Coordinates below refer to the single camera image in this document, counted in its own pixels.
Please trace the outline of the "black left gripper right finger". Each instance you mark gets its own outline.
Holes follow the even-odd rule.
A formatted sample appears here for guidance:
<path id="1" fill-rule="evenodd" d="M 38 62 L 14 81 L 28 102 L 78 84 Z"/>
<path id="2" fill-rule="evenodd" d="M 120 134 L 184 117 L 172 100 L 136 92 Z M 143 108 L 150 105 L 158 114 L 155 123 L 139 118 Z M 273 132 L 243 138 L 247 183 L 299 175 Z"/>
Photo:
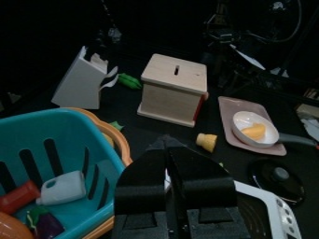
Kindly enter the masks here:
<path id="1" fill-rule="evenodd" d="M 187 209 L 237 206 L 235 182 L 227 170 L 190 148 L 168 148 L 171 179 Z"/>

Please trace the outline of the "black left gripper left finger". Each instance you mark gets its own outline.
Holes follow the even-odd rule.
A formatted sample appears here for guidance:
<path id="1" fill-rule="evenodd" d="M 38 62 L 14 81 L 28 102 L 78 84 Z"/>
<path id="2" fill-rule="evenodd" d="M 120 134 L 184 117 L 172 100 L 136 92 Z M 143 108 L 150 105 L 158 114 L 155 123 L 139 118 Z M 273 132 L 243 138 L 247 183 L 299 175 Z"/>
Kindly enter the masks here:
<path id="1" fill-rule="evenodd" d="M 122 172 L 115 190 L 115 214 L 164 211 L 164 178 L 164 150 L 147 150 Z"/>

